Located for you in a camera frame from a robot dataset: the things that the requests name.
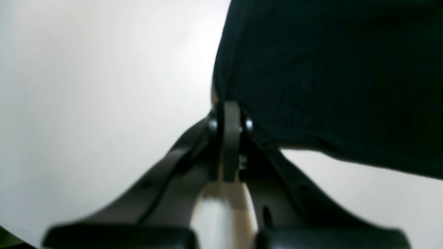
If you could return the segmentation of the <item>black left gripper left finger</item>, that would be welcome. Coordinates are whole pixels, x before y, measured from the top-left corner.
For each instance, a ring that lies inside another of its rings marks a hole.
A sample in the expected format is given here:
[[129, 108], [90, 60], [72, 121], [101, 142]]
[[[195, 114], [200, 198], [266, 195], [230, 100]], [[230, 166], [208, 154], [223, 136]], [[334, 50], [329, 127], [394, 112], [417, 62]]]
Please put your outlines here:
[[170, 151], [102, 210], [47, 233], [46, 249], [196, 249], [190, 228], [210, 181], [233, 182], [239, 166], [241, 110], [215, 105]]

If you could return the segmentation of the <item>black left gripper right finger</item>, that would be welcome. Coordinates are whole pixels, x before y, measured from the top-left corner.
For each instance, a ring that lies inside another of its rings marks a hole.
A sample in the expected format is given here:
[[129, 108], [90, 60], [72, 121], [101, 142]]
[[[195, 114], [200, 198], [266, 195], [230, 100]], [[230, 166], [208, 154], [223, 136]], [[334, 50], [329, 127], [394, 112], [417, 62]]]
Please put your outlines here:
[[332, 200], [242, 111], [242, 167], [258, 225], [255, 249], [408, 249], [397, 229], [380, 228]]

